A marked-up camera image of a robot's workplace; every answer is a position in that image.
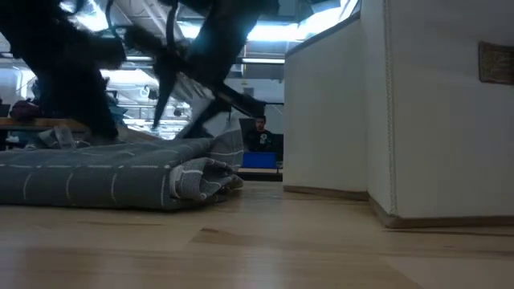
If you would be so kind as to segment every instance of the white stitching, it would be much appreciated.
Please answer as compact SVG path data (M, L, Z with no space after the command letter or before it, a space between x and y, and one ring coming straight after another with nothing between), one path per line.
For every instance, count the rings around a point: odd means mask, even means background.
M29 173L29 175L27 176L27 178L23 182L23 200L27 199L27 185L28 185L29 180L31 179L31 177L32 177L32 173Z
M71 193L70 193L70 182L73 178L73 173L70 173L70 176L66 180L66 197L68 201L73 205L73 201L71 200Z
M165 190L165 184L166 184L166 176L168 176L167 173L164 174L164 177L162 177L162 183L161 183L161 206L164 208L164 190Z
M91 169L110 169L112 165L88 165L88 168Z
M158 165L131 165L131 169L159 169Z
M111 199L114 201L115 204L117 204L116 197L114 196L114 185L116 183L116 179L118 178L118 174L115 173L114 176L112 176L111 181Z

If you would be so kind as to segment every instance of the fluorescent light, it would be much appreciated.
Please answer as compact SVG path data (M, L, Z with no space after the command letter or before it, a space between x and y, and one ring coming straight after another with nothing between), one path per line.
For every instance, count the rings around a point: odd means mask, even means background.
M179 22L184 37L195 39L200 32L200 25ZM263 25L258 24L248 35L251 41L298 41L303 40L304 35L299 34L298 24L287 25Z
M127 56L127 61L153 61L153 58L149 56Z
M118 70L118 71L109 71L109 70L101 70L103 77L108 77L110 79L110 85L116 85L117 83L130 83L135 85L151 85L153 87L157 87L159 82L157 79L154 79L146 72L142 70Z
M70 3L61 2L60 6L62 9L72 12L75 7ZM102 8L96 4L95 1L88 0L88 7L91 7L90 13L81 14L78 13L75 16L75 19L80 22L80 24L87 27L90 31L102 31L108 28L107 19L105 18L105 13L102 11Z
M286 62L284 59L250 59L250 58L243 58L242 61L243 61L243 64L251 64L251 63L284 64Z

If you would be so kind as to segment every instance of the white wall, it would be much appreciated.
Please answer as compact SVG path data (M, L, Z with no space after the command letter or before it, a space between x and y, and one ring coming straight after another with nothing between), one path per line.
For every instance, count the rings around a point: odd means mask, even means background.
M285 185L366 191L361 36L354 22L286 59Z
M227 79L226 85L243 92L243 88L254 88L254 97L271 103L284 102L284 82L271 79Z
M398 214L513 215L514 87L479 82L478 41L514 46L514 2L389 2Z
M367 136L368 192L386 212L396 214L390 110L386 73L386 36L382 0L362 1L361 25L364 35L365 107Z
M21 86L18 83L21 78L20 73L15 69L0 68L0 98L4 104L14 104L20 100L17 88Z

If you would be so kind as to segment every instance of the ceiling light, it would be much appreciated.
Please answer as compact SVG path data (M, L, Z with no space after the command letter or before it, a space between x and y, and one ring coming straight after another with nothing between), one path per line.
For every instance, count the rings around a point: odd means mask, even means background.
M284 59L251 59L251 58L243 58L243 64L284 64L286 61Z

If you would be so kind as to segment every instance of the baseboard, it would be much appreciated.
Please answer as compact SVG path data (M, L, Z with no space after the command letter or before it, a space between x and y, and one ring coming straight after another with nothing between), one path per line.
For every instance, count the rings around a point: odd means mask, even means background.
M386 228L413 229L457 226L514 226L514 216L461 218L401 218L388 214L372 197L369 204Z
M296 185L284 185L284 192L308 193L323 197L338 197L351 201L368 201L369 198L368 192L349 192L338 189L321 189Z

